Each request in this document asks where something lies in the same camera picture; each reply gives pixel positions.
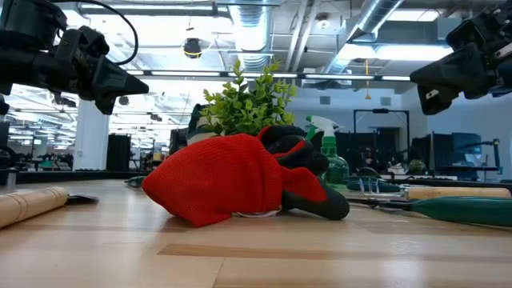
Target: wooden handle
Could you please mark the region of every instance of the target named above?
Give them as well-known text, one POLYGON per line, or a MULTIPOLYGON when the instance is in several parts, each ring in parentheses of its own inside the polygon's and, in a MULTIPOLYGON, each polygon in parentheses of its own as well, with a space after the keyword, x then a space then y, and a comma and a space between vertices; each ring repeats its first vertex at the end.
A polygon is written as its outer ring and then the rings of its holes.
POLYGON ((428 199, 443 196, 475 196, 512 198, 506 188, 470 188, 470 187, 413 187, 409 190, 409 199, 428 199))
POLYGON ((68 196, 61 187, 0 195, 0 228, 63 206, 68 196))

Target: wooden tabletop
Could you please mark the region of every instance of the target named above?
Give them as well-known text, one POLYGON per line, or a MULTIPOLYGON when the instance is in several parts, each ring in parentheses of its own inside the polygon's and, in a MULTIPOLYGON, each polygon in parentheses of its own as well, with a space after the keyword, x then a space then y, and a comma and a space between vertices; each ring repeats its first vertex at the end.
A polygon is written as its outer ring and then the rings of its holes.
POLYGON ((364 206, 197 229, 122 181, 57 185, 100 203, 0 230, 0 287, 512 287, 508 229, 364 206))

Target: gardening glove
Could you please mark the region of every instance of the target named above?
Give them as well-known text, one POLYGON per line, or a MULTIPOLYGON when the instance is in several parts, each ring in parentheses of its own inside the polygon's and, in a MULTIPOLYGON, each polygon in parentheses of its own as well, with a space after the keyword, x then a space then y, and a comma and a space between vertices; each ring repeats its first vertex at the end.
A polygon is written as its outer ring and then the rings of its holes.
MULTIPOLYGON (((258 138, 237 134, 196 142, 166 159, 142 183, 156 203, 196 226, 232 213, 278 210, 283 191, 300 201, 325 202, 326 188, 306 168, 280 166, 258 138)), ((331 219, 342 219, 348 209, 331 219)))
POLYGON ((321 176, 329 168, 329 160, 314 151, 313 145, 304 135, 306 132, 296 126, 277 125, 264 128, 258 139, 281 166, 289 169, 305 167, 311 173, 321 176))
MULTIPOLYGON (((329 168, 329 160, 323 154, 314 151, 311 142, 304 139, 305 134, 304 130, 295 126, 269 126, 260 132, 258 138, 281 166, 289 169, 305 167, 313 174, 320 176, 329 168)), ((284 190, 282 209, 300 209, 329 219, 336 219, 345 211, 348 213, 350 210, 348 201, 339 192, 328 187, 320 178, 318 181, 326 193, 325 201, 308 201, 293 191, 284 190)))

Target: wall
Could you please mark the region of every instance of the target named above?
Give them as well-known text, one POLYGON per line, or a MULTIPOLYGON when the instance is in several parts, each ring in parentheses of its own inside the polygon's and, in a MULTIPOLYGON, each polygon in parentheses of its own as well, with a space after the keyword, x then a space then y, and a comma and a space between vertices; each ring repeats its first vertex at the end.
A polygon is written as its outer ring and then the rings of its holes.
MULTIPOLYGON (((414 138, 421 138, 428 135, 430 133, 428 128, 428 121, 427 117, 422 112, 416 87, 408 90, 402 95, 402 107, 404 110, 409 111, 410 141, 412 141, 414 138)), ((401 147, 405 147, 406 132, 401 131, 400 136, 401 147)))
MULTIPOLYGON (((371 99, 365 99, 366 90, 353 92, 352 90, 315 90, 299 89, 298 96, 286 108, 295 116, 295 125, 303 129, 309 124, 306 117, 309 115, 321 116, 331 119, 344 128, 340 132, 354 131, 354 110, 355 109, 376 109, 388 108, 390 110, 402 109, 402 98, 394 94, 392 90, 372 89, 371 99), (330 105, 320 105, 320 96, 330 96, 330 105), (391 106, 382 107, 381 97, 391 97, 391 106)), ((359 112, 358 132, 373 132, 375 127, 397 127, 401 128, 401 134, 405 135, 406 125, 394 114, 372 114, 370 112, 359 112)))
MULTIPOLYGON (((453 132, 480 134, 483 141, 500 139, 499 153, 503 175, 488 173, 488 178, 512 178, 511 136, 512 136, 512 96, 492 98, 487 95, 477 100, 467 100, 463 96, 455 99, 452 107, 434 116, 425 116, 421 112, 416 89, 403 95, 402 102, 410 106, 411 133, 419 137, 426 132, 435 131, 441 134, 453 132)), ((482 160, 489 155, 489 166, 494 166, 492 146, 484 146, 482 160)))

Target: white column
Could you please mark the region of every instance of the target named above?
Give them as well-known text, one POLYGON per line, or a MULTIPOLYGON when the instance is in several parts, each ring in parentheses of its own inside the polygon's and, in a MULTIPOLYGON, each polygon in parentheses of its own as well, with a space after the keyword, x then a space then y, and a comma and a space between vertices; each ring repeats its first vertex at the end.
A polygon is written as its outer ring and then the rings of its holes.
POLYGON ((32 155, 34 158, 38 156, 43 156, 48 153, 48 138, 47 137, 36 137, 34 140, 40 140, 41 143, 36 145, 34 144, 34 151, 32 151, 32 155))
POLYGON ((80 100, 73 170, 104 170, 108 142, 109 116, 103 115, 94 102, 80 100))

